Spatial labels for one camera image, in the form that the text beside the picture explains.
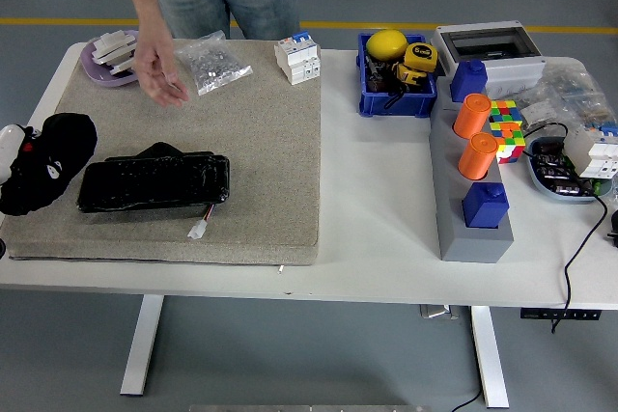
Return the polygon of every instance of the black cloth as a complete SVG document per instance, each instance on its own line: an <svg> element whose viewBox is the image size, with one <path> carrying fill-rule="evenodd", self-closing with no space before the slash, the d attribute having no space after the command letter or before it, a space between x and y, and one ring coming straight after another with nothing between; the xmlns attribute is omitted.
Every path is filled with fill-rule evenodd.
<svg viewBox="0 0 618 412"><path fill-rule="evenodd" d="M0 189L0 211L20 216L49 206L86 165L97 146L97 130L87 115L58 113L39 135L26 127L11 177Z"/></svg>

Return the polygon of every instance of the plastic bag of screws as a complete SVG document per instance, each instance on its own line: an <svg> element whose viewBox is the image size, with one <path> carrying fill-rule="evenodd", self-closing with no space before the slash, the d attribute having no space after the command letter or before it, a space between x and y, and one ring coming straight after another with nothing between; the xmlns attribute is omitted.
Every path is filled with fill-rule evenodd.
<svg viewBox="0 0 618 412"><path fill-rule="evenodd" d="M188 43L176 55L191 70L199 96L253 72L230 52L223 31Z"/></svg>

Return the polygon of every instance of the blue plastic bin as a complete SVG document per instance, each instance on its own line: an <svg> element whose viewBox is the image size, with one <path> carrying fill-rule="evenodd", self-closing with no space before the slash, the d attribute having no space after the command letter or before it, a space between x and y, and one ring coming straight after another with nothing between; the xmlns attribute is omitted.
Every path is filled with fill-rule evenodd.
<svg viewBox="0 0 618 412"><path fill-rule="evenodd" d="M435 79L433 74L429 74L422 88L418 93L405 93L402 98L391 106L384 109L384 104L393 96L386 92L367 91L367 64L365 54L367 53L365 44L371 38L371 34L360 33L358 35L358 56L356 64L360 67L360 103L358 112L360 116L371 117L374 115L392 116L415 116L417 118L429 117L435 97ZM421 35L406 35L407 43L425 42L425 37Z"/></svg>

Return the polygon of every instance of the yellow floor line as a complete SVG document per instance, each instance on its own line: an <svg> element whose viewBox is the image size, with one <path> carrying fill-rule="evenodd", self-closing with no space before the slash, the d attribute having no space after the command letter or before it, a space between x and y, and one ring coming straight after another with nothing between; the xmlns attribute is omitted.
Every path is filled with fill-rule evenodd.
<svg viewBox="0 0 618 412"><path fill-rule="evenodd" d="M3 18L0 26L137 26L135 18ZM403 29L433 31L440 23L387 23L363 21L302 21L303 29ZM238 27L235 21L232 26ZM618 28L594 26L525 26L530 33L618 35Z"/></svg>

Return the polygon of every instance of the purple tray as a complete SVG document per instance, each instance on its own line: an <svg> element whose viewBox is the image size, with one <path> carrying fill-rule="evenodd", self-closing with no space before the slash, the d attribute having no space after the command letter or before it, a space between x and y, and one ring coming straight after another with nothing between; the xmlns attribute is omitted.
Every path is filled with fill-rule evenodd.
<svg viewBox="0 0 618 412"><path fill-rule="evenodd" d="M137 31L128 30L125 31L125 34L129 34L134 36L137 40ZM113 76L109 71L112 70L113 67L109 67L108 65L97 65L93 62L93 52L95 51L95 41L98 41L100 38L94 38L89 41L84 49L79 54L79 59L81 61L81 66L88 74L93 81L97 84L100 84L104 87L118 87L124 86L129 82L133 82L137 80L137 74L131 70L122 71Z"/></svg>

